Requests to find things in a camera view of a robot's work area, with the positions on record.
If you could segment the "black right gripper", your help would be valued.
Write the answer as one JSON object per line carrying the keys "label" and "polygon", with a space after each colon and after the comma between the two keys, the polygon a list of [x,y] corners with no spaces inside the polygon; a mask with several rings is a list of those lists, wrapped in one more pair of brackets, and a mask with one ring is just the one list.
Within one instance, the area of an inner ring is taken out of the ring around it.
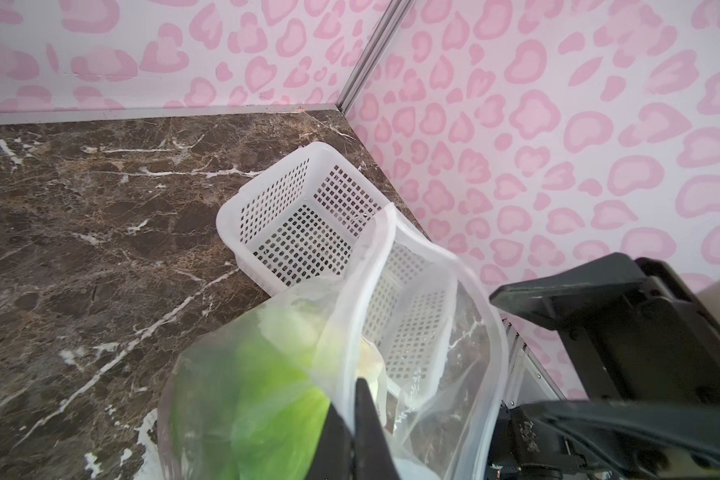
{"label": "black right gripper", "polygon": [[489,302],[558,332],[587,393],[510,409],[510,476],[720,479],[720,325],[666,263],[613,253]]}

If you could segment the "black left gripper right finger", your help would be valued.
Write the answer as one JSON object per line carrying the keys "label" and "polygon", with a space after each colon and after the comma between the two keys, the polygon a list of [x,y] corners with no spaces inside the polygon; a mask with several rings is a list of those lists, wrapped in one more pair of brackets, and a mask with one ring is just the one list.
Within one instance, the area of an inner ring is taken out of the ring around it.
{"label": "black left gripper right finger", "polygon": [[354,478],[399,480],[369,385],[364,378],[359,378],[355,384],[354,427]]}

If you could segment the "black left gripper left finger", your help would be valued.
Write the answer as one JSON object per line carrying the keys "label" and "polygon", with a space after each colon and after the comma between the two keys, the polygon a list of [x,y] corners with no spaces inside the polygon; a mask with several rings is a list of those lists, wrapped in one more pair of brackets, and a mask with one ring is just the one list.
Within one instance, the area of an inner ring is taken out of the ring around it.
{"label": "black left gripper left finger", "polygon": [[353,437],[333,405],[329,406],[306,480],[352,478]]}

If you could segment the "green toy lettuce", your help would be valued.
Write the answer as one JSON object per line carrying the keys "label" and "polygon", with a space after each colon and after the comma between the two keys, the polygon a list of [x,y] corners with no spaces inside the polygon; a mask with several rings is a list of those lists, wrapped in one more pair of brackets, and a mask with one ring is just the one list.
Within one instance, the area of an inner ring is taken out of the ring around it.
{"label": "green toy lettuce", "polygon": [[168,479],[305,479],[330,405],[354,440],[355,384],[375,400],[366,308],[273,298],[182,352],[158,414]]}

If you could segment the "clear zip top bag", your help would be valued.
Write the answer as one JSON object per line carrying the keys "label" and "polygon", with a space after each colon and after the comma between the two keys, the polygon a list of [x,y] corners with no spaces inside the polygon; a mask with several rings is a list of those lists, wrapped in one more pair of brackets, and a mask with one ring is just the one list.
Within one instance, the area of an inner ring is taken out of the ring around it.
{"label": "clear zip top bag", "polygon": [[158,410],[168,479],[481,479],[508,343],[475,276],[378,212],[340,274],[200,337]]}

